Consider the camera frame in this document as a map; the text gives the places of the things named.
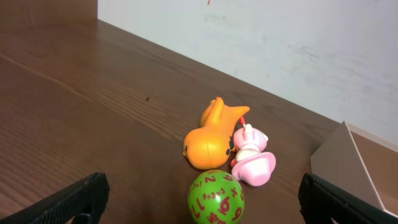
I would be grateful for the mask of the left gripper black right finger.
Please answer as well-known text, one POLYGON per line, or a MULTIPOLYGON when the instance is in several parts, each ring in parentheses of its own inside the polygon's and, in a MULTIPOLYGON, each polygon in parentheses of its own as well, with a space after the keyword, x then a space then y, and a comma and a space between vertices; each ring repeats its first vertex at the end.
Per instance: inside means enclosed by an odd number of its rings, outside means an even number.
POLYGON ((315 174, 303 175, 298 200, 306 224, 397 224, 397 218, 315 174))

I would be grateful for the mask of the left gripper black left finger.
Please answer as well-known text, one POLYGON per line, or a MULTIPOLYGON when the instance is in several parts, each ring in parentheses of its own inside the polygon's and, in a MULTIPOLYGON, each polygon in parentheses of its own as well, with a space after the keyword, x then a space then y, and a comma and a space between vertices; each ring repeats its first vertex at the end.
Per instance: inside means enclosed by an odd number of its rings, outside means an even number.
POLYGON ((2 224, 98 224, 109 199, 106 174, 95 172, 8 217, 2 224))

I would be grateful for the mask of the pink pig toy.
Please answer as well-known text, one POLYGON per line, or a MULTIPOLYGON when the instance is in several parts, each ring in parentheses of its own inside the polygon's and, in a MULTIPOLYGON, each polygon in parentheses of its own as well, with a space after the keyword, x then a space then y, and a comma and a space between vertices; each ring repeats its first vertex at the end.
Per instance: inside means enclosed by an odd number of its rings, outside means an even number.
POLYGON ((236 180, 242 180, 251 186, 264 185, 276 166, 275 155, 265 151, 269 138, 246 123, 243 117, 239 122, 242 128, 233 135, 236 155, 231 161, 231 174, 236 180))

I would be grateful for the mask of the orange duck toy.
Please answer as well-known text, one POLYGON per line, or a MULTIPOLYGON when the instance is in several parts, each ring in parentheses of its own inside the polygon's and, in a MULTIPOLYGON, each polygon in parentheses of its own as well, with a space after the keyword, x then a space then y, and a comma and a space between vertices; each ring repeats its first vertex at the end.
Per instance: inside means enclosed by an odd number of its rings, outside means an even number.
POLYGON ((185 136, 183 156, 197 169, 222 166, 234 151, 236 123, 249 110, 248 106, 228 106, 219 96, 211 100, 200 118, 200 127, 185 136))

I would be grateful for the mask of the white cardboard box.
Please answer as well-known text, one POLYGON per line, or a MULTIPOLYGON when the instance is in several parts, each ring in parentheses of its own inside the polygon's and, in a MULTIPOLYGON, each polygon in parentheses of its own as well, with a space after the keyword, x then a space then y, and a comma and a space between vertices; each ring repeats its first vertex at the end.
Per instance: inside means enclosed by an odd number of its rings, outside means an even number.
POLYGON ((397 144, 342 122, 311 155, 312 173, 397 216, 397 144))

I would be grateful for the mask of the green number ball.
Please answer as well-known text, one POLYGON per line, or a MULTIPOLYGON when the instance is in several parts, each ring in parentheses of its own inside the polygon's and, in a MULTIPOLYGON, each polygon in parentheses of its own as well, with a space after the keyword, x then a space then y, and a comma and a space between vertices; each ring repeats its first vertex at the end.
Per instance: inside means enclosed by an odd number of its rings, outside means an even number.
POLYGON ((240 183, 223 170, 201 173, 188 191, 188 209, 198 224, 239 223, 245 208, 240 183))

